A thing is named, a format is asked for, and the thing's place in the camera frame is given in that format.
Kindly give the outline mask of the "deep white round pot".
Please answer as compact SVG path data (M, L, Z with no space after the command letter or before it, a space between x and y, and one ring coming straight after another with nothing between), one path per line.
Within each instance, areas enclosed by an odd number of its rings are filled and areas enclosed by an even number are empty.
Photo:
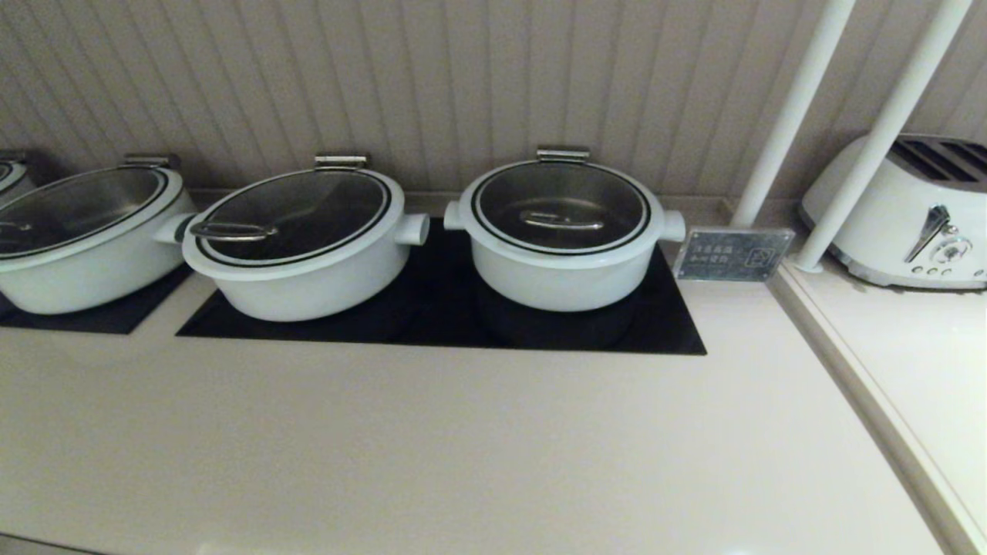
M473 266L484 284L519 304L546 311L589 311L629 296L645 278L659 241L682 242L686 220L677 210L652 203L652 221L632 241L588 255L542 254L510 245L480 227L459 200L446 205L445 230L464 230Z

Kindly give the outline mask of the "small white lidded pot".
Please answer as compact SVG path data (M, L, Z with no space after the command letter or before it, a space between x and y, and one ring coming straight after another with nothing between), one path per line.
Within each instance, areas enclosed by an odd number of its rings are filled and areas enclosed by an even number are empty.
M38 189L25 150L0 149L0 205Z

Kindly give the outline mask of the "shallow wide white pot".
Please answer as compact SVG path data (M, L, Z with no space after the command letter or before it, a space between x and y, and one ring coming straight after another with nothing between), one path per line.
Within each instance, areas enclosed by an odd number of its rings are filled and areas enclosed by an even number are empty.
M0 257L0 294L18 309L52 315L86 310L148 287L182 266L173 219L195 206L186 190L158 210L67 246L24 257Z
M234 267L208 260L184 239L184 260L211 278L240 313L264 321L306 321L338 314L380 294L429 236L426 214L401 214L376 238L361 237L339 252L277 267Z

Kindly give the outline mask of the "large black induction cooktop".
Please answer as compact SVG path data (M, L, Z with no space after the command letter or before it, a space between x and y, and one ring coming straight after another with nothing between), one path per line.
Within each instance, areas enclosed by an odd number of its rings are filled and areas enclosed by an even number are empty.
M706 354L686 302L659 251L626 298L592 311L533 309L497 294L473 266L463 232L433 219L429 239L374 298L325 318L272 322L251 318L221 292L180 327L195 338L433 345L561 352Z

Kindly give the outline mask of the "white toaster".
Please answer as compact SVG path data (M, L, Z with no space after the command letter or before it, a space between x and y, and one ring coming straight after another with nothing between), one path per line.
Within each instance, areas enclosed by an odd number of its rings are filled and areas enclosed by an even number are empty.
M828 252L879 287L987 289L987 145L896 137Z

